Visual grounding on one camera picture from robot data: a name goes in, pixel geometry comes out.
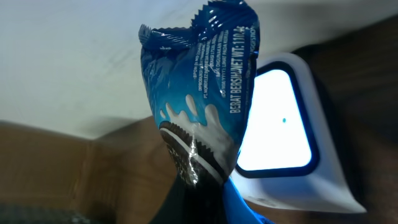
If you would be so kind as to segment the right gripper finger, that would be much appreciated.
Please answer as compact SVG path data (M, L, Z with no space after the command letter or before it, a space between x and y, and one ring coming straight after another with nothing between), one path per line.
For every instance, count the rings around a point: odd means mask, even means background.
M177 176L150 224L226 224L223 189L192 187Z

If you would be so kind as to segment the blue snack packet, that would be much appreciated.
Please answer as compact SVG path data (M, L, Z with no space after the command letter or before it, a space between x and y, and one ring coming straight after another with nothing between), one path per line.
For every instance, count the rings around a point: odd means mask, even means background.
M209 1L190 27L139 29L152 115L189 186L219 186L227 223L266 223L231 180L252 104L259 18L244 1Z

